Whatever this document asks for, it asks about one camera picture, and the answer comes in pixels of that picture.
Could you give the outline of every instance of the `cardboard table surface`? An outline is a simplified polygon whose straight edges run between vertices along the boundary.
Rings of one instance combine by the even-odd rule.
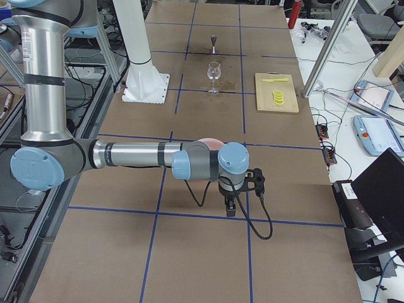
[[[244,143],[266,177],[273,238],[259,240],[239,207],[227,218],[215,183],[198,208],[168,169],[85,172],[30,302],[360,302],[308,101],[298,98],[298,114],[255,108],[255,72],[303,86],[283,11],[157,1],[146,29],[154,65],[171,75],[167,99],[115,95],[100,138]],[[222,64],[216,97],[210,61]],[[197,198],[205,185],[191,182]],[[268,234],[255,194],[241,200]]]

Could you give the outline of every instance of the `red fire extinguisher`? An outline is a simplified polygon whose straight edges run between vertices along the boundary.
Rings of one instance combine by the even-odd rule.
[[[301,8],[302,8],[302,1],[295,0],[295,2],[293,3],[292,12],[289,17],[289,23],[288,23],[289,29],[293,29],[295,27],[296,19],[299,16]]]

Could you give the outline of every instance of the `black tape band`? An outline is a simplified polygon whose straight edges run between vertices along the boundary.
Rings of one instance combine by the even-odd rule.
[[[83,171],[84,167],[86,166],[86,153],[84,152],[84,149],[81,147],[81,145],[78,142],[75,142],[73,140],[73,144],[76,145],[78,147],[78,149],[81,151],[81,155],[83,156],[83,166],[80,169],[80,172]]]
[[[157,148],[157,163],[158,166],[160,167],[165,167],[164,149],[165,149],[165,142],[159,142]]]
[[[76,19],[74,19],[71,22],[71,26],[75,25],[77,22],[79,22],[79,20],[81,19],[81,17],[83,16],[83,12],[84,12],[84,0],[80,0],[80,10],[77,14]]]
[[[95,139],[91,142],[90,146],[88,147],[88,161],[90,161],[90,165],[93,169],[98,169],[98,167],[94,163],[94,146],[97,143],[98,139]]]
[[[143,64],[149,63],[151,60],[152,60],[152,58],[150,57],[149,60],[147,60],[146,62],[143,62],[143,63],[136,63],[136,62],[133,62],[133,61],[131,61],[131,63],[136,64],[136,65],[143,65]]]
[[[24,84],[64,86],[65,83],[66,80],[64,78],[41,76],[39,74],[24,74]]]
[[[218,151],[209,151],[209,168],[210,168],[210,180],[215,182],[219,180],[219,159],[217,158]]]
[[[64,141],[27,141],[21,140],[21,145],[30,147],[57,147],[73,144],[73,139]]]
[[[104,158],[105,158],[105,163],[108,166],[116,166],[112,162],[112,147],[114,146],[116,142],[108,142],[105,146],[105,153],[104,153]]]
[[[52,20],[58,23],[62,23],[66,25],[67,27],[70,27],[70,20],[51,14],[51,13],[46,13],[44,11],[37,11],[36,9],[32,8],[13,8],[11,10],[11,13],[14,15],[27,15],[27,16],[32,16],[32,17],[38,17],[38,18],[43,18],[43,19],[48,19]]]

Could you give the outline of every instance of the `white column base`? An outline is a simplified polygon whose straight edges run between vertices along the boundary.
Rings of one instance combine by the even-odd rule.
[[[154,66],[151,68],[151,79],[149,72],[143,73],[132,66],[129,68],[122,101],[164,104],[170,75],[160,74]]]

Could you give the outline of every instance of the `white pillar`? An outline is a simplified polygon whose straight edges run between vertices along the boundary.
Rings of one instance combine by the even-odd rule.
[[[131,65],[122,100],[164,103],[170,75],[160,74],[152,63],[140,0],[114,0]]]

